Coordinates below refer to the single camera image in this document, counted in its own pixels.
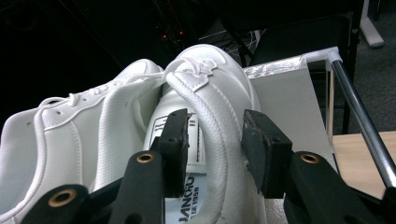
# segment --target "black chair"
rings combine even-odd
[[[220,19],[237,42],[242,67],[338,47],[353,80],[362,7],[363,0],[231,0]],[[242,39],[252,31],[262,31],[254,52]],[[326,72],[324,62],[309,63],[308,68],[311,76]],[[350,110],[346,103],[343,108],[347,133]]]

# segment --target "black metal bracket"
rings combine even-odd
[[[396,223],[396,189],[382,200],[349,187],[320,155],[293,152],[263,113],[246,110],[242,147],[258,191],[284,198],[289,223]]]
[[[178,198],[183,195],[189,147],[187,125],[190,117],[187,109],[170,113],[161,137],[154,139],[153,147],[150,149],[163,155],[166,198]]]

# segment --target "shoe upper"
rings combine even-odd
[[[165,74],[196,113],[205,142],[206,196],[189,223],[263,223],[263,199],[240,145],[243,113],[260,111],[260,104],[242,68],[223,50],[198,45],[181,52]]]
[[[226,52],[197,45],[163,72],[137,61],[104,86],[55,104],[47,105],[48,99],[8,119],[0,147],[0,197],[6,202],[0,223],[20,222],[60,185],[82,184],[91,192],[122,177],[129,158],[143,148],[164,82],[196,114],[205,144],[205,199],[189,223],[265,222],[263,197],[240,145],[243,113],[261,110],[258,97]]]
[[[43,194],[58,186],[82,184],[91,192],[99,189],[96,178],[103,186],[122,177],[123,173],[110,171],[111,178],[103,178],[100,171],[106,164],[98,163],[108,156],[104,139],[113,122],[109,114],[123,111],[128,117],[135,146],[129,150],[139,150],[157,104],[159,84],[149,81],[151,89],[144,94],[134,87],[146,87],[146,79],[161,77],[161,71],[152,61],[139,60],[105,85],[65,99],[49,98],[38,108],[10,117],[0,146],[0,223],[19,223]],[[120,92],[135,95],[134,104],[127,104]],[[113,169],[123,165],[122,161],[113,164]]]

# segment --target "shoelace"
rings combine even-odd
[[[108,91],[108,89],[109,89],[108,85],[117,86],[119,84],[120,83],[117,82],[117,81],[112,81],[112,82],[109,82],[109,83],[107,83],[107,84],[105,84],[103,86],[89,89],[88,93],[91,94],[91,95],[98,95],[102,91]],[[68,98],[58,97],[58,96],[50,97],[50,98],[47,98],[47,99],[43,100],[38,107],[41,107],[41,106],[44,106],[44,105],[48,105],[48,104],[51,104],[51,103],[61,102],[61,101],[68,101],[68,104],[71,107],[74,107],[74,106],[76,106],[78,100],[80,99],[80,95],[81,95],[81,93],[69,93],[69,97]]]
[[[165,74],[169,72],[188,72],[194,76],[200,76],[201,74],[211,73],[214,67],[216,67],[216,64],[210,59],[196,61],[191,58],[179,58],[166,67]]]

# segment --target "shoe stitching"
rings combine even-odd
[[[239,83],[243,83],[243,82],[246,82],[246,83],[247,83],[248,89],[246,89],[245,87],[243,87],[243,89],[244,89],[245,94],[248,96],[249,102],[252,104],[252,95],[251,95],[251,92],[250,92],[250,86],[248,85],[248,83],[249,83],[248,77],[246,77],[246,75],[244,75],[245,78],[236,76],[235,73],[230,72],[230,70],[224,69],[224,68],[222,68],[222,67],[218,67],[218,69],[219,69],[220,71],[224,72],[225,74],[230,75],[231,77],[235,77],[236,80],[238,80]]]
[[[85,106],[85,107],[82,107],[82,108],[78,109],[77,111],[75,111],[74,113],[72,113],[70,116],[68,116],[68,119],[63,120],[62,122],[54,123],[54,124],[52,124],[52,125],[49,126],[49,127],[45,127],[44,131],[48,131],[48,130],[50,130],[50,129],[56,128],[56,127],[58,127],[58,126],[60,126],[60,125],[63,125],[63,124],[65,124],[65,123],[67,123],[68,121],[70,121],[71,119],[73,119],[73,118],[76,116],[76,114],[78,114],[79,112],[81,112],[81,111],[83,111],[83,110],[85,110],[85,109],[89,109],[89,108],[91,108],[91,107],[94,107],[94,106],[100,104],[100,103],[103,101],[103,99],[105,99],[105,97],[106,97],[105,95],[102,96],[102,97],[99,98],[99,99],[96,101],[96,103],[94,103],[93,105],[87,105],[87,106]]]
[[[153,88],[155,88],[155,86],[156,86],[156,84],[157,84],[157,82],[159,80],[161,81],[161,79],[159,77],[153,77],[152,79],[144,80],[145,83],[140,83],[140,84],[139,83],[128,83],[128,84],[126,84],[123,88],[130,88],[130,89],[134,90],[134,93],[132,93],[132,95],[128,96],[128,99],[127,99],[126,103],[129,105],[134,100],[138,101],[140,99],[140,97],[142,97],[147,91],[153,90]],[[125,89],[117,89],[116,91],[112,92],[112,94],[113,94],[112,96],[114,97],[114,95],[119,94],[119,92],[123,91],[123,90],[125,90]],[[106,147],[105,146],[105,141],[102,140],[104,138],[101,138],[99,136],[99,139],[100,140],[99,140],[99,146],[98,147],[102,148],[102,150],[99,150],[98,155],[97,155],[98,156],[98,164],[100,164],[100,163],[103,164],[104,163],[103,162],[104,159],[102,159],[102,158],[106,157],[103,154],[104,153],[105,154],[108,153],[108,151],[107,152],[103,151],[103,148]],[[118,173],[123,174],[123,172],[124,172],[124,170],[119,167],[117,170],[113,170],[112,174],[118,174]],[[97,178],[97,177],[95,178],[95,184],[94,184],[93,190],[100,189],[100,188],[104,187],[105,185],[111,183],[111,180],[109,180],[109,179],[111,179],[111,177],[109,177],[109,175],[106,175],[104,173],[108,173],[108,170],[105,168],[105,166],[100,166],[100,167],[98,166],[96,174],[97,175],[100,174],[102,177],[101,178]]]
[[[39,127],[37,127],[36,129],[44,130],[44,122],[42,121],[42,119],[39,119],[39,120],[38,120],[38,126],[39,126]],[[35,186],[34,192],[31,193],[30,197],[27,198],[27,199],[25,198],[25,199],[26,199],[26,203],[25,203],[23,206],[21,206],[20,208],[16,209],[15,212],[9,214],[8,217],[5,216],[5,219],[3,219],[4,222],[6,222],[6,221],[8,221],[8,220],[11,220],[11,221],[13,221],[14,223],[16,223],[16,222],[15,222],[15,216],[16,216],[17,214],[19,214],[19,213],[27,206],[27,204],[28,204],[30,201],[32,201],[32,199],[35,197],[35,195],[36,195],[38,189],[39,189],[40,186],[41,186],[41,183],[42,183],[43,178],[44,178],[45,168],[46,168],[46,166],[47,166],[47,154],[48,154],[48,153],[47,153],[47,142],[45,141],[45,138],[44,138],[44,140],[42,139],[41,142],[43,143],[45,150],[43,151],[44,160],[43,160],[43,164],[41,164],[41,168],[42,168],[41,170],[42,170],[42,172],[41,172],[41,174],[40,174],[40,176],[39,176],[39,179],[38,179],[38,181],[37,181],[38,184]]]
[[[178,81],[178,82],[184,87],[185,90],[192,91],[192,90],[191,90],[191,89],[190,89],[179,77],[175,76],[175,74],[173,74],[173,77],[176,79],[176,81]],[[215,116],[214,116],[214,114],[212,113],[212,110],[210,110],[209,105],[208,105],[208,104],[206,103],[206,101],[204,101],[199,95],[195,94],[193,91],[192,91],[192,93],[193,93],[193,95],[194,95],[195,97],[197,97],[197,99],[198,99],[199,101],[201,101],[201,103],[203,103],[204,107],[207,108],[207,110],[209,111],[210,117],[213,118],[213,120],[216,122],[217,128],[219,129],[218,121],[215,119]],[[227,161],[228,161],[228,160],[227,160],[227,157],[228,157],[228,156],[227,156],[227,150],[226,150],[226,146],[225,146],[225,143],[224,143],[224,138],[223,138],[223,136],[222,136],[222,133],[219,132],[219,134],[220,134],[220,136],[221,136],[220,141],[221,141],[222,147],[224,148],[224,156],[225,156],[225,160],[226,160],[226,162],[225,162],[225,174],[228,174],[228,162],[227,162]],[[228,179],[228,175],[225,175],[225,176],[224,176],[224,181],[225,181],[225,183],[227,183],[227,179]],[[227,189],[227,184],[224,185],[224,190],[221,191],[222,196],[221,196],[221,207],[220,207],[220,209],[219,209],[219,215],[218,215],[218,216],[215,216],[214,219],[211,220],[212,223],[215,222],[216,220],[219,220],[220,213],[221,213],[221,211],[223,210],[223,205],[224,205],[224,201],[225,201],[225,192],[226,192],[226,189]]]
[[[76,167],[77,167],[77,173],[76,173],[76,178],[78,180],[79,184],[82,184],[82,147],[81,147],[81,141],[79,141],[79,135],[78,135],[78,129],[76,125],[74,124],[73,121],[70,122],[69,124],[70,130],[73,136],[73,142],[75,145],[75,150],[76,150]]]
[[[187,75],[190,76],[192,74],[192,72],[175,72],[174,75],[178,76],[178,78],[180,80],[183,80],[185,82],[188,82],[185,78],[183,78],[183,75]],[[208,80],[205,79],[204,77],[199,77],[199,76],[193,76],[196,79],[199,79],[200,82],[195,83],[194,85],[188,86],[189,89],[191,89],[192,91],[198,91],[200,88],[202,88],[207,82]]]

